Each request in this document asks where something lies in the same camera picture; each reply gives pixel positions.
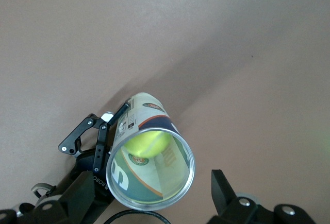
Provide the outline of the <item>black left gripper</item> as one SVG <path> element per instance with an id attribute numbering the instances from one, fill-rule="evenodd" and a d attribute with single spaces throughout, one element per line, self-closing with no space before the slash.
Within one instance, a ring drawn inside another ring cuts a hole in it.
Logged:
<path id="1" fill-rule="evenodd" d="M 73 131 L 58 145 L 62 153 L 76 157 L 76 162 L 70 172 L 70 178 L 75 180 L 81 172 L 92 171 L 95 186 L 94 201 L 84 216 L 82 223 L 94 223 L 113 202 L 114 196 L 110 192 L 106 181 L 106 164 L 109 154 L 106 153 L 109 129 L 130 107 L 126 101 L 116 113 L 105 112 L 98 117 L 89 114 Z M 88 150 L 85 154 L 81 150 L 81 136 L 90 128 L 98 130 L 95 151 Z"/>

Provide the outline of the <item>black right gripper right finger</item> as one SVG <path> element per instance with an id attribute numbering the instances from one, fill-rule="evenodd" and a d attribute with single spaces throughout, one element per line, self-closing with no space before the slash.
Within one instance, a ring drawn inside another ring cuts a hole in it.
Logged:
<path id="1" fill-rule="evenodd" d="M 302 208 L 278 204 L 267 210 L 252 198 L 235 194 L 223 171 L 211 171 L 211 196 L 217 210 L 209 223 L 315 223 Z"/>

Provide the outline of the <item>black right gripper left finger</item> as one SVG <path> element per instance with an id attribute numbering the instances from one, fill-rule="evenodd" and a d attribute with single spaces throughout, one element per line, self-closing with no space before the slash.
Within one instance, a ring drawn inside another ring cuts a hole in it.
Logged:
<path id="1" fill-rule="evenodd" d="M 59 197 L 49 197 L 21 216 L 13 209 L 1 210 L 1 223 L 81 223 L 94 192 L 93 173 L 84 171 Z"/>

